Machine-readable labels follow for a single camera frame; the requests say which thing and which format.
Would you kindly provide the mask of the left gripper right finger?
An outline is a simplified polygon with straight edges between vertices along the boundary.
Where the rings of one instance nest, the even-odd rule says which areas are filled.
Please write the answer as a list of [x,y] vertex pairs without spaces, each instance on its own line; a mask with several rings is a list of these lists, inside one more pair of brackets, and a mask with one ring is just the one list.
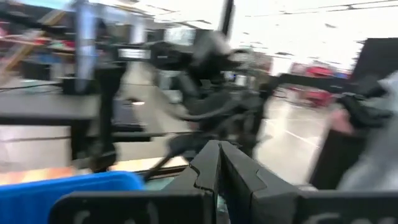
[[232,223],[292,224],[299,190],[229,142],[219,144]]

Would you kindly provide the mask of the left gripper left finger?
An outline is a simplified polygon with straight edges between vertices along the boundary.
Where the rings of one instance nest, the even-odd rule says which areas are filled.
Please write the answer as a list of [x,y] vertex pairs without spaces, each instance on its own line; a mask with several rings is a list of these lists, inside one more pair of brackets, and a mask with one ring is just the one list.
[[161,222],[216,223],[220,167],[219,142],[209,141],[189,166],[163,189],[170,198],[161,213]]

